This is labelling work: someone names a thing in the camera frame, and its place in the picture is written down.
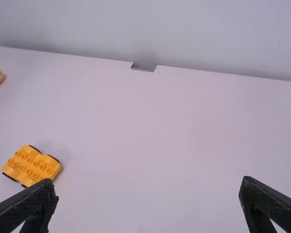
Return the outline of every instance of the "white table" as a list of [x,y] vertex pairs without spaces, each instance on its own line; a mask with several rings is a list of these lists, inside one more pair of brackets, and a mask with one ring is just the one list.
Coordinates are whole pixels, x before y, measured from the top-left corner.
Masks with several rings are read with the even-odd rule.
[[[50,233],[248,232],[244,175],[291,197],[291,82],[0,47],[0,169],[63,164]],[[0,201],[21,191],[0,172]]]

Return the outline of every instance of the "yellow lego brick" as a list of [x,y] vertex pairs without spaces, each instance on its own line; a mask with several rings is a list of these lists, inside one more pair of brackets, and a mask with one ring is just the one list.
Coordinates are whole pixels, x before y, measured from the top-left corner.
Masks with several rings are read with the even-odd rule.
[[44,178],[52,181],[62,169],[60,162],[48,154],[41,154],[36,148],[25,145],[2,167],[5,176],[30,187]]

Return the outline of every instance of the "white surface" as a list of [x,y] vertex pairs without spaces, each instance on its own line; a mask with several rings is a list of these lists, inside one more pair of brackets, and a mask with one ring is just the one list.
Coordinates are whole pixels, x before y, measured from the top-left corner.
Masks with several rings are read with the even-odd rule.
[[291,0],[0,0],[0,45],[291,80]]
[[243,175],[291,197],[291,82],[130,66],[0,47],[0,168],[61,160],[50,232],[248,232]]

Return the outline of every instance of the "white wall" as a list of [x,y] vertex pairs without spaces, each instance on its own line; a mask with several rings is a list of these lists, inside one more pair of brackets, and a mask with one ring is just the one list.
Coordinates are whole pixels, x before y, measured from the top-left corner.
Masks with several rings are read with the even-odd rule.
[[291,0],[0,0],[0,45],[291,80]]

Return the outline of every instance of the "lego brick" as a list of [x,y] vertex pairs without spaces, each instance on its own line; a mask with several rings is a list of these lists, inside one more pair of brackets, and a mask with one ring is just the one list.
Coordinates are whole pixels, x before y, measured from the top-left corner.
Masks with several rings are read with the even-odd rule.
[[21,182],[22,186],[30,187],[44,178],[53,181],[61,168],[57,159],[25,145],[3,165],[2,172],[12,180]]

